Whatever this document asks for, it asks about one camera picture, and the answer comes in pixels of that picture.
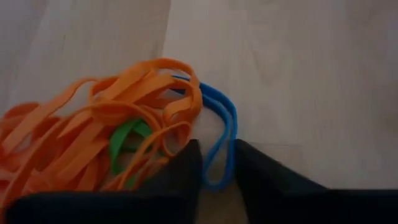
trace light wood floor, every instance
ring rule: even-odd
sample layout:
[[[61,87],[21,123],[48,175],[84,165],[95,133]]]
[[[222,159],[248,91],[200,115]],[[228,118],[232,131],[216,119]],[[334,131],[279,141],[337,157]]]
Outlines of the light wood floor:
[[[0,30],[2,113],[173,57],[234,101],[239,138],[287,166],[327,187],[398,187],[395,0],[5,0]],[[204,110],[203,152],[221,130]],[[200,208],[199,223],[245,222],[236,186]]]

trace orange rubber band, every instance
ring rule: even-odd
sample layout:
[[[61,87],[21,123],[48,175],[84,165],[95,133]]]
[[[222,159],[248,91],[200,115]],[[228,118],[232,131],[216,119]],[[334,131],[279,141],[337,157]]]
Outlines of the orange rubber band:
[[[163,68],[183,71],[190,81],[159,74]],[[55,116],[88,82],[93,82],[89,104],[66,117]],[[167,133],[177,133],[181,148],[189,141],[192,122],[202,108],[199,84],[189,65],[159,58],[140,62],[118,76],[78,80],[47,103],[11,108],[0,121],[1,208],[20,196],[41,191],[121,190],[128,178],[142,170],[132,187],[138,188],[174,156],[165,143]],[[170,88],[183,89],[185,95],[162,97]],[[116,126],[132,118],[143,119],[153,133],[142,142],[127,169],[104,184],[109,171],[108,138]],[[168,158],[155,159],[158,150]]]

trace green rubber band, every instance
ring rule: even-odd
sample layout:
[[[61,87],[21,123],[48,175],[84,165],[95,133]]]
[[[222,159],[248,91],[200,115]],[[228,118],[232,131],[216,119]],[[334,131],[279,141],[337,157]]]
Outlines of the green rubber band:
[[[118,175],[123,171],[123,168],[117,163],[117,159],[121,152],[136,152],[139,145],[131,144],[124,145],[124,141],[129,136],[129,133],[135,132],[144,138],[152,134],[151,128],[143,119],[135,119],[126,121],[121,124],[112,134],[109,139],[109,157],[111,159],[111,172]],[[125,187],[132,187],[135,182],[135,177],[131,177],[125,184]]]

